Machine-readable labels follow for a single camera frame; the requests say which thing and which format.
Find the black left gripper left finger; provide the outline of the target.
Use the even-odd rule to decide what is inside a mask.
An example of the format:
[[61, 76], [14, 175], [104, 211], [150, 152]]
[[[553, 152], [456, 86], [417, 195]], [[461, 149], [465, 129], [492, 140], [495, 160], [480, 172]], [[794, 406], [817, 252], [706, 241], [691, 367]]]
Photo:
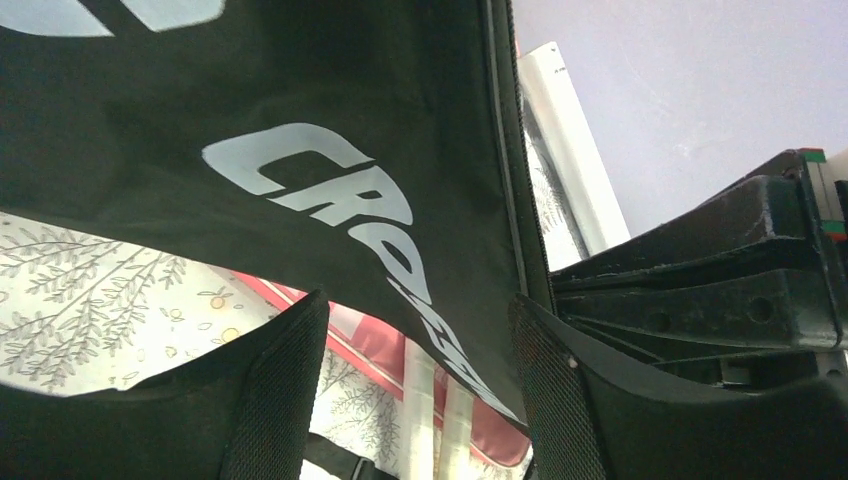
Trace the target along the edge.
[[264, 325], [127, 390], [3, 387], [5, 479], [295, 479], [329, 305], [316, 291]]

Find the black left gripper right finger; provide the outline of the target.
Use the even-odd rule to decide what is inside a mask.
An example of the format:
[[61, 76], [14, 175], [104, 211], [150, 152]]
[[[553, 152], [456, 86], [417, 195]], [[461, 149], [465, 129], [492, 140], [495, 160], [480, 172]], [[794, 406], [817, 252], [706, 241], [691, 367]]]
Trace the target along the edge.
[[521, 295], [509, 327], [543, 479], [847, 475], [843, 378], [721, 390], [643, 364]]

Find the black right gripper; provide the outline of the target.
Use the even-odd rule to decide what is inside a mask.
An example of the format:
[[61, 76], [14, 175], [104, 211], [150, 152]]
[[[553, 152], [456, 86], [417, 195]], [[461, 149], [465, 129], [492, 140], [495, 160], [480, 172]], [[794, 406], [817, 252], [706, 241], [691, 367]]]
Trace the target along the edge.
[[788, 150], [695, 209], [555, 272], [560, 317], [668, 373], [763, 391], [847, 374], [847, 184]]

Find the black Crossway racket bag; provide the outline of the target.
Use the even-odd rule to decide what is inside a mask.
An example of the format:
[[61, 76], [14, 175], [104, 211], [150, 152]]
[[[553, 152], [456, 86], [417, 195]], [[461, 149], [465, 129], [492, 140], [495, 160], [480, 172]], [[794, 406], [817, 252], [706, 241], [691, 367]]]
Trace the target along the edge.
[[508, 1], [5, 1], [1, 208], [377, 317], [525, 426]]

